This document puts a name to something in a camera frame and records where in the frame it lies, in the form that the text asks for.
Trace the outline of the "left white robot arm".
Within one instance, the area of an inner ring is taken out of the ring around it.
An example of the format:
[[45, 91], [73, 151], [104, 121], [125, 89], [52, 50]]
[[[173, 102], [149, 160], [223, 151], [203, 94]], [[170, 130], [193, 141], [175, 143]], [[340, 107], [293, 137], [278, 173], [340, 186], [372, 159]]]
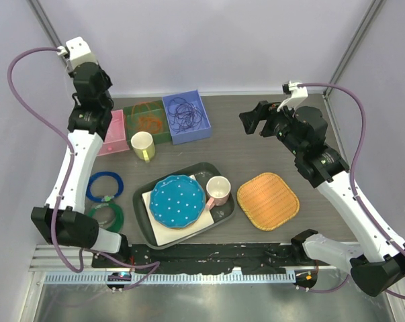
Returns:
[[31, 220], [49, 244], [74, 246], [107, 253], [107, 260], [124, 267], [130, 251], [123, 236], [99, 227], [85, 214], [85, 197], [94, 161], [111, 123], [114, 103], [112, 83], [95, 62], [84, 62], [73, 71], [75, 106], [69, 117], [67, 149], [57, 181], [43, 207], [35, 207]]

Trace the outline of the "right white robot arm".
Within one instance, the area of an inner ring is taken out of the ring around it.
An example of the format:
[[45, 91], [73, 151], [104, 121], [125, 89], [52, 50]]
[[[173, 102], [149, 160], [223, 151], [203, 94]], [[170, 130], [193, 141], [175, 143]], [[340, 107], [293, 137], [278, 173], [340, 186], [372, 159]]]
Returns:
[[376, 297], [405, 277], [405, 241], [377, 213], [369, 218], [357, 201], [363, 193], [349, 165], [326, 142], [328, 124], [309, 106], [278, 110], [260, 101], [239, 118], [246, 134], [264, 121], [260, 135], [275, 136], [295, 157], [298, 172], [338, 211], [359, 242], [349, 246], [307, 229], [291, 239], [290, 255], [299, 265], [318, 260], [350, 274], [366, 294]]

